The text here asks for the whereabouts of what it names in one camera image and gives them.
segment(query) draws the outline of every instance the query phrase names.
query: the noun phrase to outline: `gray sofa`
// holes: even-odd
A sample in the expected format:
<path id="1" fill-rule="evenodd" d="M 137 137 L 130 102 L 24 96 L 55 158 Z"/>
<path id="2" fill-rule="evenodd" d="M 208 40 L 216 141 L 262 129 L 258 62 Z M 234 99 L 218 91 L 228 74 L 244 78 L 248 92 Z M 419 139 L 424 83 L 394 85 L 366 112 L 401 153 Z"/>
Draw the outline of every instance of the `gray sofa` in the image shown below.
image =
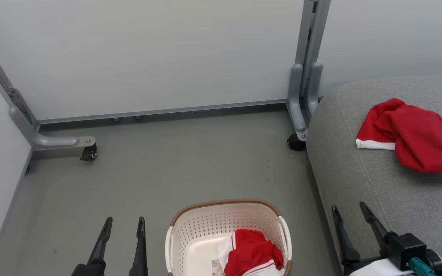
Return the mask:
<path id="1" fill-rule="evenodd" d="M 405 168 L 393 151 L 356 148 L 369 109 L 391 98 L 442 116 L 442 75 L 346 84 L 325 96 L 312 117 L 307 150 L 334 244 L 339 250 L 330 209 L 336 205 L 361 258 L 378 255 L 358 204 L 364 201 L 388 231 L 412 232 L 442 257 L 442 173 Z"/>

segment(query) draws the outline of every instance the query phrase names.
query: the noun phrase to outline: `teal plastic part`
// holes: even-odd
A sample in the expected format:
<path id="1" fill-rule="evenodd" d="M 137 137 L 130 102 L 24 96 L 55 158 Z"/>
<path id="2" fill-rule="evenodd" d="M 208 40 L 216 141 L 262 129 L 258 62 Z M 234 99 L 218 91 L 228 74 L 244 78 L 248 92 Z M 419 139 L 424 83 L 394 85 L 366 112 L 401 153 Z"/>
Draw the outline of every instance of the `teal plastic part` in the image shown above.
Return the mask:
<path id="1" fill-rule="evenodd" d="M 434 271 L 426 264 L 424 264 L 424 262 L 422 262 L 419 258 L 414 257 L 410 259 L 409 267 L 418 276 L 434 276 Z"/>

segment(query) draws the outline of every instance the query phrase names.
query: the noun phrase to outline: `white plastic basket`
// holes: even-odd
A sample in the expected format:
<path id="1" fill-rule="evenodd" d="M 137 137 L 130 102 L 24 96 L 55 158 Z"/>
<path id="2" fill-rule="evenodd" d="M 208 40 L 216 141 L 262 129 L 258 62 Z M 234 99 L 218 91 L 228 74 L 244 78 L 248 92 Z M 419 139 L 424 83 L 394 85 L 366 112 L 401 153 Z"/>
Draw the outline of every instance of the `white plastic basket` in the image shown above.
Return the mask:
<path id="1" fill-rule="evenodd" d="M 165 240 L 168 275 L 211 275 L 217 243 L 236 229 L 257 230 L 271 240 L 284 257 L 281 275 L 288 276 L 293 249 L 286 221 L 272 204 L 257 199 L 212 201 L 179 211 Z"/>

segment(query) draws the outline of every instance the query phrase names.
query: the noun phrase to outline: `red cloth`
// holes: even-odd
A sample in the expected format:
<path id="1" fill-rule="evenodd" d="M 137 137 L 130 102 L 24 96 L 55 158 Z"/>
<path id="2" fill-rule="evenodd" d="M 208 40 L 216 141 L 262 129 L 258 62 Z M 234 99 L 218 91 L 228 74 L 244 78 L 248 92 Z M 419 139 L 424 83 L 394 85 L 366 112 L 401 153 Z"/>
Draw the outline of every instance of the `red cloth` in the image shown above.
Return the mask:
<path id="1" fill-rule="evenodd" d="M 277 246 L 266 240 L 262 232 L 238 229 L 230 240 L 228 241 L 230 246 L 227 248 L 229 253 L 226 265 L 220 259 L 226 276 L 242 276 L 248 271 L 251 274 L 260 271 L 261 275 L 274 275 L 269 271 L 275 271 L 275 275 L 280 274 L 278 270 L 270 270 L 270 266 L 282 269 L 284 258 Z"/>
<path id="2" fill-rule="evenodd" d="M 375 105 L 359 130 L 358 148 L 395 143 L 398 161 L 426 173 L 442 172 L 442 117 L 431 110 L 390 99 Z"/>

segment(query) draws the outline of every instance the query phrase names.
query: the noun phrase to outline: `basket handle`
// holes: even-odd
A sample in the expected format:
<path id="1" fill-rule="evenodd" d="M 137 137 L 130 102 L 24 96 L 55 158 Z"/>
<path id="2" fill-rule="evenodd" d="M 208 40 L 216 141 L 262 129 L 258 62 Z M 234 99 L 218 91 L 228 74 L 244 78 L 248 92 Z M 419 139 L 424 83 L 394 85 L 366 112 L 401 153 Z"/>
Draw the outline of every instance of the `basket handle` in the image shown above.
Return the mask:
<path id="1" fill-rule="evenodd" d="M 287 259 L 291 260 L 293 257 L 293 244 L 291 243 L 291 234 L 289 234 L 289 227 L 283 217 L 279 216 L 279 223 L 282 226 L 282 231 L 284 232 L 284 239 L 287 247 Z"/>
<path id="2" fill-rule="evenodd" d="M 170 244 L 172 243 L 172 230 L 173 227 L 168 228 L 167 237 L 165 239 L 165 263 L 167 264 L 168 273 L 172 272 L 173 260 L 170 258 L 170 249 L 172 248 Z"/>

